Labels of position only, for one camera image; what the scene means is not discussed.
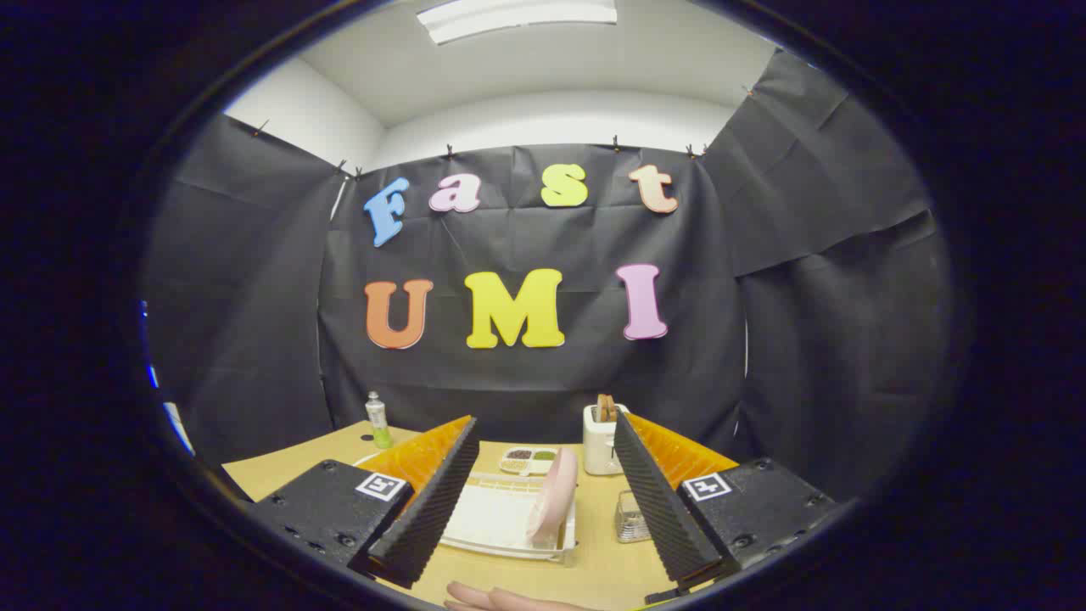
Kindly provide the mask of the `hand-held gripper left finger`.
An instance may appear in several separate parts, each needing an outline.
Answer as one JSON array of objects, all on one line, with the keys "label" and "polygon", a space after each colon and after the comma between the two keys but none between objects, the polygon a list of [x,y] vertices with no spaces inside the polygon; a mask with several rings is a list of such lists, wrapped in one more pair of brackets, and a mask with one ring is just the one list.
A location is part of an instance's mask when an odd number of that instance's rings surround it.
[{"label": "hand-held gripper left finger", "polygon": [[472,472],[476,422],[465,415],[356,467],[321,460],[249,514],[316,559],[411,588]]}]

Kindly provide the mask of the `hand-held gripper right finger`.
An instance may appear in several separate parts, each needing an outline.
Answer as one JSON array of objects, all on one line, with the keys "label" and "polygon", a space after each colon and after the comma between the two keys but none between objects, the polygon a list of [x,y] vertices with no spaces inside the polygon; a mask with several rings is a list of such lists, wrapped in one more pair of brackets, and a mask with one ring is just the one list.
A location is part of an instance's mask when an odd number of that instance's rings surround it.
[{"label": "hand-held gripper right finger", "polygon": [[675,596],[787,552],[837,514],[771,457],[737,463],[640,415],[617,415],[614,451]]}]

